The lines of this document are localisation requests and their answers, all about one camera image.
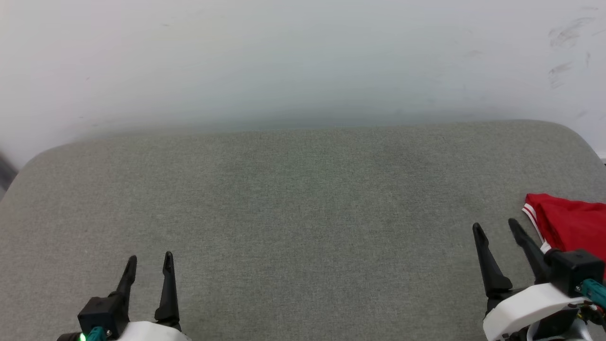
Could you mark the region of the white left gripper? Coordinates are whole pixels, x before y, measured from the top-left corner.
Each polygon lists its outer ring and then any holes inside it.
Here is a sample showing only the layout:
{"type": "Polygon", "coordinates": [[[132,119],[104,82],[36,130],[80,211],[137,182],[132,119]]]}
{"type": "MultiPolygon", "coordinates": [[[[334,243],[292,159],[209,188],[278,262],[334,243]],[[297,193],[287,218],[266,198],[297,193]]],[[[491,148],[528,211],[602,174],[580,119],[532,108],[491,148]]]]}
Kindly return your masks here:
{"type": "MultiPolygon", "coordinates": [[[[113,296],[122,299],[121,306],[125,313],[128,313],[129,310],[130,293],[135,282],[137,265],[136,255],[130,256],[119,283],[113,291],[113,296]]],[[[130,322],[121,337],[115,341],[191,341],[190,337],[181,332],[175,263],[171,251],[165,253],[162,273],[164,283],[160,304],[154,312],[156,323],[148,321],[130,322]]]]}

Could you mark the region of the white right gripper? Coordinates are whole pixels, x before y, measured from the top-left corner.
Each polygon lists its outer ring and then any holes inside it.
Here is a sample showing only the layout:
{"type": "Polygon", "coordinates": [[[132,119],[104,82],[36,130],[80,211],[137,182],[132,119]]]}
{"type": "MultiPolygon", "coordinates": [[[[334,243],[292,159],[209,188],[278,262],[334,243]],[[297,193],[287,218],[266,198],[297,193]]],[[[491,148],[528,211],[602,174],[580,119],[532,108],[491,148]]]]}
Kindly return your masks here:
{"type": "MultiPolygon", "coordinates": [[[[486,315],[483,320],[483,332],[487,341],[505,341],[504,334],[512,335],[524,327],[569,308],[569,305],[582,304],[588,300],[585,296],[568,296],[548,283],[550,267],[545,263],[541,248],[517,220],[509,218],[508,225],[517,246],[521,247],[526,255],[535,277],[535,285],[506,298],[486,315]]],[[[505,293],[511,293],[513,285],[509,278],[502,274],[490,251],[489,240],[479,223],[472,225],[472,234],[487,298],[496,299],[505,293]]]]}

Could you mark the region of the red basketball jersey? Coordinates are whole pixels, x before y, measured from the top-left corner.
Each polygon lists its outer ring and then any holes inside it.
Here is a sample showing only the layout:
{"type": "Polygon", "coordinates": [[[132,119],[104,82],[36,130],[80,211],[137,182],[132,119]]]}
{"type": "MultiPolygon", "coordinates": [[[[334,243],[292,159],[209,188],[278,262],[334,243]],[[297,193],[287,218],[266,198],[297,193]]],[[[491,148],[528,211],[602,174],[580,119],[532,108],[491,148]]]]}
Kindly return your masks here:
{"type": "Polygon", "coordinates": [[[543,254],[583,249],[606,264],[606,204],[527,194],[522,211],[541,240],[543,254]]]}

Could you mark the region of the grey fabric sofa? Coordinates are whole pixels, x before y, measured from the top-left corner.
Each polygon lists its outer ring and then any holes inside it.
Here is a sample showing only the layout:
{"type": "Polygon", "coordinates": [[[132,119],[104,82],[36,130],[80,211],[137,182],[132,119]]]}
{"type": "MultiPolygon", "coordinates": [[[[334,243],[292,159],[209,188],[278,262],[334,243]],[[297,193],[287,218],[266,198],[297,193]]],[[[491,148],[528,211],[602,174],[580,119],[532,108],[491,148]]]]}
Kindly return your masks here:
{"type": "Polygon", "coordinates": [[[606,203],[606,166],[539,121],[131,136],[50,149],[0,200],[0,341],[56,341],[138,257],[164,255],[197,341],[485,341],[479,223],[515,287],[528,193],[606,203]]]}

